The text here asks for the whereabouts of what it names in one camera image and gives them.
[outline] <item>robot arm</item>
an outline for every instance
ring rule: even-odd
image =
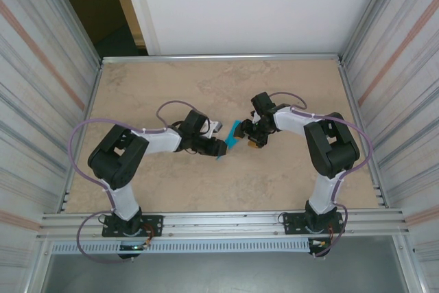
[[[332,197],[338,193],[338,178],[359,158],[357,144],[348,127],[336,121],[297,115],[288,104],[277,106],[265,92],[251,101],[253,118],[238,125],[234,136],[244,138],[247,135],[248,145],[254,148],[262,148],[270,134],[282,130],[305,137],[311,161],[318,172],[313,194],[305,205],[307,227],[313,233],[327,228],[337,210]],[[339,113],[329,116],[343,119]]]
[[[223,156],[227,146],[212,137],[222,125],[191,110],[179,121],[157,133],[135,132],[113,126],[88,158],[88,166],[107,187],[115,203],[117,227],[125,235],[136,235],[140,228],[141,208],[134,198],[131,181],[147,154],[192,149],[207,156]]]

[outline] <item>enclosure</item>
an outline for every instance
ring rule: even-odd
[[[1,0],[1,290],[438,288],[439,0],[130,2],[149,56],[100,59],[68,0]],[[161,237],[129,264],[80,255],[82,221],[111,205],[69,162],[78,123],[161,128],[156,109],[181,99],[221,121],[225,139],[264,91],[298,94],[310,113],[339,112],[372,140],[368,165],[343,182],[346,231],[324,261],[306,254],[318,235],[287,235],[279,222],[303,212],[317,176],[306,140],[290,132],[259,150],[240,141],[220,159],[146,156],[133,190],[144,213],[163,215]],[[163,117],[173,123],[188,112],[169,105]],[[73,140],[74,161],[90,176],[87,159],[109,129],[90,124]],[[352,132],[361,162],[367,143]],[[135,239],[102,230],[91,218],[80,239],[105,260]],[[335,268],[349,280],[331,276]]]

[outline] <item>blue cloth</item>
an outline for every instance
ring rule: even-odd
[[[229,151],[233,146],[238,143],[238,139],[233,137],[233,133],[235,132],[235,128],[241,123],[240,120],[235,120],[235,123],[232,126],[232,129],[228,133],[227,139],[225,140],[227,145],[227,150]]]

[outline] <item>mounting plate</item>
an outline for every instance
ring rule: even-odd
[[[343,217],[342,214],[337,212],[336,217],[331,219],[328,223],[328,227],[318,231],[313,232],[307,226],[307,221],[305,219],[304,213],[283,213],[283,228],[286,235],[306,235],[306,234],[329,234],[329,225],[332,226],[334,233],[340,233],[343,227]]]
[[[154,229],[154,237],[160,237],[163,229],[163,215],[142,215],[142,223],[149,224]],[[115,228],[115,223],[111,215],[105,215],[102,237],[128,237]],[[145,230],[140,230],[135,236],[129,237],[149,237]]]

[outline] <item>marble surface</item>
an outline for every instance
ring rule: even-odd
[[[309,112],[337,111],[353,120],[332,60],[107,64],[91,117],[161,128],[156,109],[170,99],[181,99],[212,120],[220,120],[224,127],[218,137],[225,139],[236,119],[249,117],[250,99],[262,91],[297,93],[307,101]],[[297,102],[283,95],[273,100],[277,104]],[[172,104],[162,115],[170,124],[188,112],[186,106]],[[78,163],[88,175],[93,174],[86,160],[110,128],[110,124],[87,128]],[[149,155],[137,170],[133,189],[144,211],[303,209],[315,179],[305,139],[278,132],[263,149],[249,148],[246,141],[240,141],[218,161],[186,152]],[[346,178],[338,200],[349,208],[378,206],[367,167]],[[67,212],[109,208],[100,187],[75,175]]]

